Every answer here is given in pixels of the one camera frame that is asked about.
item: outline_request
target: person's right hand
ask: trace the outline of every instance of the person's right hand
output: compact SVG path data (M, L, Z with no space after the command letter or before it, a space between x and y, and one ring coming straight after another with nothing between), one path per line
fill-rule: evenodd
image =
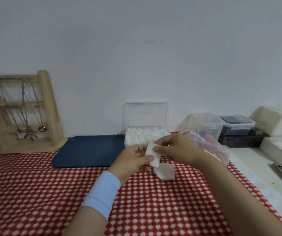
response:
M161 145L154 147L154 151L171 157L172 161L190 165L195 168L198 167L201 159L206 155L204 150L181 133L164 136L154 143Z

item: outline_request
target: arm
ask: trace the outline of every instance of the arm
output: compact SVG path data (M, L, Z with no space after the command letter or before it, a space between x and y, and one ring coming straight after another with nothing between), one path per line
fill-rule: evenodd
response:
M103 172L92 186L63 233L64 236L104 235L106 222L119 188L132 174L150 169L146 164L153 161L154 157L144 156L145 151L146 147L138 145L122 151L107 172Z
M216 158L181 134L165 136L155 143L163 145L154 148L155 151L201 171L234 235L282 235L282 222L253 197Z

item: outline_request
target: pink ball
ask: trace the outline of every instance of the pink ball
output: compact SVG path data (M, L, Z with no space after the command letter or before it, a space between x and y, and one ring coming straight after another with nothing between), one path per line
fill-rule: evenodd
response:
M210 134L206 134L203 138L208 143L215 143L216 142L215 138L212 135L210 135Z

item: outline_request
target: patterned fabric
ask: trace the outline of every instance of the patterned fabric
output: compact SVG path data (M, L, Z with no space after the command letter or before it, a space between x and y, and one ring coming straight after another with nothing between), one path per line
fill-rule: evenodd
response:
M0 235L60 235L106 168L54 169L56 153L0 155ZM272 212L258 189L229 170ZM175 163L176 180L136 173L119 190L105 235L232 235L205 179Z

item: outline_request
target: hand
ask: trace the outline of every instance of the hand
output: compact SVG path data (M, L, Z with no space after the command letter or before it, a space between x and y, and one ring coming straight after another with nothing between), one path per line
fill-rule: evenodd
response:
M151 169L146 164L153 161L154 156L144 156L145 151L146 147L140 145L125 148L107 171L115 175L123 186L132 174Z
M201 159L206 157L204 150L181 133L164 136L154 143L161 145L154 147L154 151L167 155L172 161L190 165L195 168L198 168Z

